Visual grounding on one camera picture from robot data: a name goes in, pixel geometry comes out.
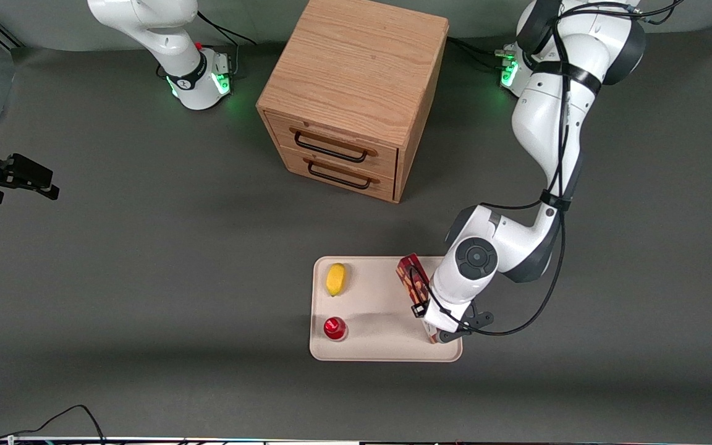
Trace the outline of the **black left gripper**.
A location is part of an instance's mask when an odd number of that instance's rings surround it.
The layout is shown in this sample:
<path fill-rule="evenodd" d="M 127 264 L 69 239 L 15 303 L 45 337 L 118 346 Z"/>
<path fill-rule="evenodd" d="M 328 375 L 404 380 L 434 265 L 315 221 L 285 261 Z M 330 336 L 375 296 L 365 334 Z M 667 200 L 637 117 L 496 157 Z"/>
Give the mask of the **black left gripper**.
<path fill-rule="evenodd" d="M 423 318 L 429 307 L 428 301 L 413 304 L 412 313 L 415 318 Z M 457 336 L 467 336 L 473 333 L 483 331 L 487 326 L 494 322 L 494 315 L 489 311 L 478 311 L 475 302 L 470 302 L 466 313 L 459 321 L 459 327 L 454 333 L 443 330 L 437 332 L 437 342 L 447 344 L 457 340 Z"/>

